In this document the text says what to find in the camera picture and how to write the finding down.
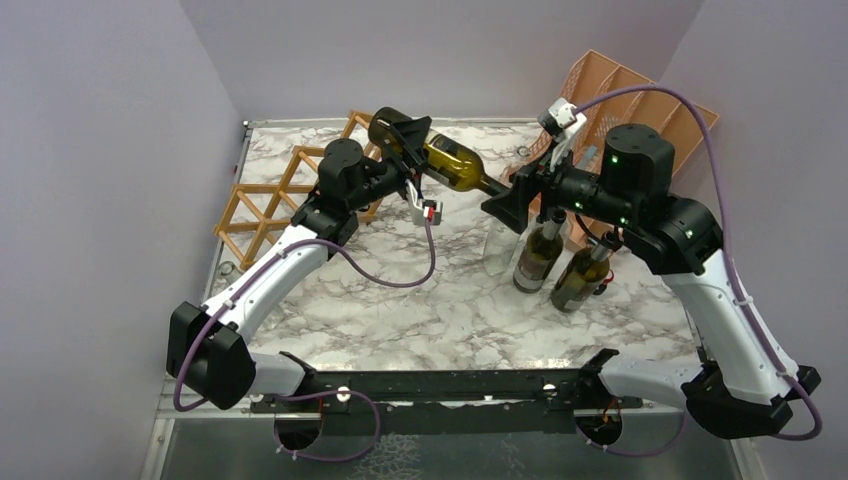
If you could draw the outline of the green wine bottle silver neck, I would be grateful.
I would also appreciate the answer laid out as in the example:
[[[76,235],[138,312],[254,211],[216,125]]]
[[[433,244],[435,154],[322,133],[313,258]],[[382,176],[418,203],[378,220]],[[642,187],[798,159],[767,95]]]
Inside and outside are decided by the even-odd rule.
[[[513,284],[519,291],[534,293],[541,289],[563,251],[566,219],[567,214],[561,209],[544,220],[537,218],[513,271]]]

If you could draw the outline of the dark green wine bottle labelled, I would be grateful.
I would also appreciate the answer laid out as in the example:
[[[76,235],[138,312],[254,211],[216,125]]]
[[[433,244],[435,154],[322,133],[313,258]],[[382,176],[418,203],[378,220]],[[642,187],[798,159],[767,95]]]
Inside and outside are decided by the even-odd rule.
[[[406,121],[417,118],[412,118],[391,107],[379,109],[369,122],[368,138],[372,144],[380,148],[381,152],[386,136],[385,128],[382,126],[383,119]],[[412,174],[413,176],[426,174],[454,191],[479,190],[490,197],[508,190],[504,184],[488,175],[478,153],[437,132],[432,128],[432,124],[426,137],[424,152],[428,165],[421,174]]]

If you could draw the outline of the small clear glass jar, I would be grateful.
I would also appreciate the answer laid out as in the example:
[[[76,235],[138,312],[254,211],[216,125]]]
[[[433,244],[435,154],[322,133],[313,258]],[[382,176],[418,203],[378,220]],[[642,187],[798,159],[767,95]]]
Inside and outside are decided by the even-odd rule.
[[[238,280],[241,275],[242,272],[232,261],[221,262],[216,269],[216,276],[228,284]]]

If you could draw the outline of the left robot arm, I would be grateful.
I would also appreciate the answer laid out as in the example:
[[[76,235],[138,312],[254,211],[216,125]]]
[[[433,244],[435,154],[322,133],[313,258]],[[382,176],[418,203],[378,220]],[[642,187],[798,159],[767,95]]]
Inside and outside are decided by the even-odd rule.
[[[391,195],[404,198],[428,239],[441,219],[441,205],[423,197],[420,178],[428,166],[424,144],[428,116],[390,123],[374,117],[387,138],[382,159],[364,154],[351,139],[330,142],[317,181],[289,226],[266,254],[238,280],[200,306],[184,302],[172,313],[166,369],[175,380],[173,407],[191,411],[207,402],[233,407],[252,394],[276,394],[290,410],[313,401],[314,384],[302,362],[286,356],[253,355],[248,345],[269,313],[302,280],[335,254],[366,279],[390,288],[401,282],[376,277],[344,246],[359,226],[361,209]]]

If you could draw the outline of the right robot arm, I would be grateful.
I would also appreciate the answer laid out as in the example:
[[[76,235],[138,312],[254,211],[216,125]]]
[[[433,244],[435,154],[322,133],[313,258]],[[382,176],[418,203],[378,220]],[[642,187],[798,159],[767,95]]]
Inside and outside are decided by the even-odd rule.
[[[780,437],[791,402],[808,398],[818,372],[782,353],[724,261],[722,230],[700,202],[669,191],[675,149],[653,128],[623,124],[606,135],[598,173],[552,164],[550,154],[521,167],[511,187],[482,210],[515,232],[529,206],[567,210],[623,231],[624,246],[661,278],[693,321],[706,349],[697,365],[596,354],[577,380],[579,398],[600,407],[636,397],[686,411],[722,439]]]

